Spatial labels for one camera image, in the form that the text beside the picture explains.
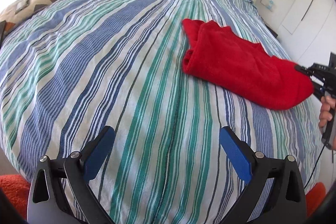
folded clothes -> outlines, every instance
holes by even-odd
[[[269,56],[261,43],[236,36],[231,27],[190,19],[182,24],[190,44],[184,73],[275,110],[292,108],[313,93],[310,78],[296,71],[295,63]]]

light switch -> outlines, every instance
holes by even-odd
[[[274,4],[274,2],[272,0],[260,0],[260,3],[262,5],[264,5],[267,9],[272,11],[272,7],[273,7],[273,4]]]

red fabric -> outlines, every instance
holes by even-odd
[[[236,36],[231,27],[190,19],[182,24],[191,47],[184,73],[276,110],[292,108],[313,93],[310,78],[296,71],[295,63],[270,57],[261,43]]]
[[[30,184],[20,175],[0,176],[0,188],[19,214],[27,219]]]
[[[315,186],[306,195],[307,216],[317,209],[326,196],[326,188],[322,182],[317,182]]]

black cable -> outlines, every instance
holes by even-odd
[[[306,183],[304,189],[306,189],[308,183],[309,183],[310,180],[311,180],[311,177],[312,177],[313,174],[314,174],[314,171],[315,171],[315,169],[316,169],[317,163],[319,162],[319,159],[320,159],[320,157],[321,157],[321,155],[322,155],[322,152],[323,152],[323,149],[325,148],[325,146],[326,146],[326,145],[323,145],[322,150],[321,150],[319,156],[317,157],[317,160],[316,160],[315,166],[314,166],[314,168],[313,168],[313,171],[311,172],[311,175],[310,175],[310,177],[309,177],[309,180],[307,181],[307,183]]]

patterned pillow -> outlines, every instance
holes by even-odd
[[[18,25],[31,18],[56,0],[17,0],[0,13],[0,22],[6,21],[4,37]]]

